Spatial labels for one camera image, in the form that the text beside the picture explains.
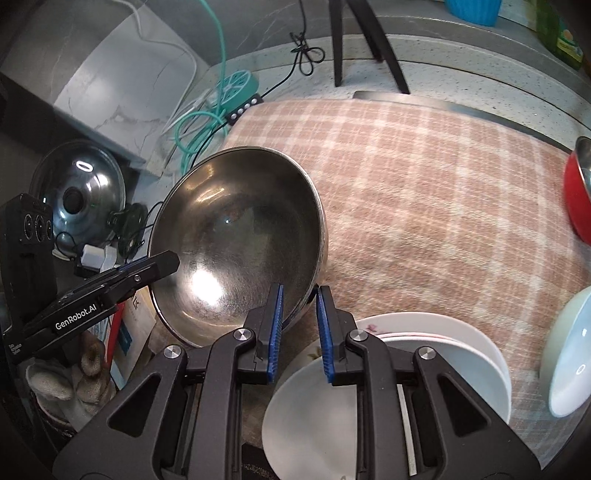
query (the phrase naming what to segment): blue container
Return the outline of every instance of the blue container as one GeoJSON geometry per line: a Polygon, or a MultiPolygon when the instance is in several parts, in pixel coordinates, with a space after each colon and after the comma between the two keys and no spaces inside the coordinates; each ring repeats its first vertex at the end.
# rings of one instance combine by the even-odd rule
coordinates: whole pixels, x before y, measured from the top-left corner
{"type": "Polygon", "coordinates": [[[478,25],[493,27],[502,0],[445,0],[447,8],[458,18],[478,25]]]}

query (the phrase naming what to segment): red bowl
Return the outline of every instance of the red bowl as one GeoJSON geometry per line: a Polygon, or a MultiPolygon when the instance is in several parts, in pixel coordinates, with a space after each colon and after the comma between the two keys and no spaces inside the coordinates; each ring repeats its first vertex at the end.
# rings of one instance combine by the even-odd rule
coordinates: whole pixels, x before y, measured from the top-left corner
{"type": "Polygon", "coordinates": [[[564,198],[574,230],[591,245],[591,185],[582,168],[591,170],[591,139],[579,137],[564,171],[564,198]]]}

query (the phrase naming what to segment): screw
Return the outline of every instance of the screw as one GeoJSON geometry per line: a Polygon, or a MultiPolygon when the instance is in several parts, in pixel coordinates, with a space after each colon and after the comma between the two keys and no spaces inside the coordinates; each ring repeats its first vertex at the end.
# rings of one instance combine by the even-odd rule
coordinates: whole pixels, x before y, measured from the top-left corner
{"type": "Polygon", "coordinates": [[[437,353],[430,346],[422,346],[420,349],[418,349],[418,355],[423,360],[432,360],[435,358],[437,353]]]}
{"type": "Polygon", "coordinates": [[[234,338],[239,342],[244,342],[252,336],[252,332],[248,328],[239,328],[234,330],[234,338]]]}
{"type": "Polygon", "coordinates": [[[183,353],[183,349],[179,345],[168,345],[164,349],[166,358],[177,358],[181,353],[183,353]]]}
{"type": "Polygon", "coordinates": [[[351,337],[351,340],[363,342],[368,337],[368,333],[365,330],[351,330],[349,336],[351,337]]]}

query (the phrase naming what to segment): plaid cloth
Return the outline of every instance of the plaid cloth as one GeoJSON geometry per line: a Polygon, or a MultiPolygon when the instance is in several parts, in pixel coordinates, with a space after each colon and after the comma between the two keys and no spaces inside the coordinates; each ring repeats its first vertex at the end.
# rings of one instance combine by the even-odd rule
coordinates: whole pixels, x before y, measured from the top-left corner
{"type": "MultiPolygon", "coordinates": [[[[355,318],[435,312],[501,349],[513,385],[511,427],[542,465],[582,409],[557,420],[538,369],[558,312],[589,285],[590,249],[562,197],[564,152],[458,113],[365,100],[259,105],[225,147],[261,145],[309,173],[326,211],[331,285],[355,318]]],[[[308,312],[282,342],[281,366],[317,338],[308,312]]],[[[247,441],[260,445],[272,388],[247,388],[247,441]]]]}

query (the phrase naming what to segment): bottle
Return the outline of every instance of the bottle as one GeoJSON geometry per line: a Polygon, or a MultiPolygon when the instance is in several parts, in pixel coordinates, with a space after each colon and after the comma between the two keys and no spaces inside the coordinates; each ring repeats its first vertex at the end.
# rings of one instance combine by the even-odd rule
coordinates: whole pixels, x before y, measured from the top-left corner
{"type": "Polygon", "coordinates": [[[537,0],[538,38],[557,58],[575,70],[583,63],[583,50],[547,0],[537,0]]]}

